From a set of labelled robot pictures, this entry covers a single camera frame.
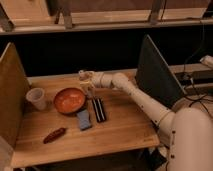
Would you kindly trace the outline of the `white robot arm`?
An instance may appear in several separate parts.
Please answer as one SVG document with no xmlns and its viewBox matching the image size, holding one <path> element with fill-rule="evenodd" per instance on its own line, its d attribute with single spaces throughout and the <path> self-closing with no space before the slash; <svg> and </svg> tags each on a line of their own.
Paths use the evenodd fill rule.
<svg viewBox="0 0 213 171">
<path fill-rule="evenodd" d="M 85 91 L 116 88 L 127 93 L 161 132 L 169 137 L 169 171 L 213 171 L 213 119 L 197 108 L 177 112 L 137 88 L 123 73 L 79 71 Z"/>
</svg>

